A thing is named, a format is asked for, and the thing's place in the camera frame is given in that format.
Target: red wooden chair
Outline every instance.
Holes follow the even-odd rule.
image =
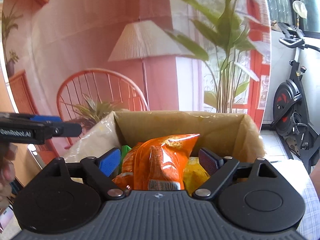
[[[83,94],[95,102],[121,103],[122,108],[130,111],[148,110],[142,91],[131,79],[115,71],[91,68],[71,75],[60,86],[57,93],[57,108],[63,121],[79,117],[77,109],[73,106],[87,105]],[[70,146],[78,139],[68,138]]]

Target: wooden cabinet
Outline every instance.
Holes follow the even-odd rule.
[[[15,73],[9,78],[9,84],[19,113],[39,114],[28,85],[26,71],[21,70]],[[45,164],[59,157],[51,140],[47,140],[44,145],[35,146]]]

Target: snack bag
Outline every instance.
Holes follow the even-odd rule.
[[[183,182],[188,194],[191,196],[209,178],[209,174],[200,165],[199,158],[190,157],[183,171]]]
[[[133,174],[135,190],[181,190],[183,170],[199,134],[151,139],[136,153]]]
[[[140,145],[142,145],[142,143],[138,143],[127,153],[122,161],[121,174],[119,174],[112,180],[123,190],[126,189],[127,186],[133,188],[134,161]]]

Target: person's hand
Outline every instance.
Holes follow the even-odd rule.
[[[13,144],[0,142],[0,208],[9,206],[7,197],[11,195],[10,182],[14,181],[15,172],[11,161],[15,159],[15,152],[17,147]]]

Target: flower pot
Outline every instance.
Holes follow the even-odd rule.
[[[7,62],[5,68],[7,69],[8,78],[14,75],[14,61],[12,59]]]

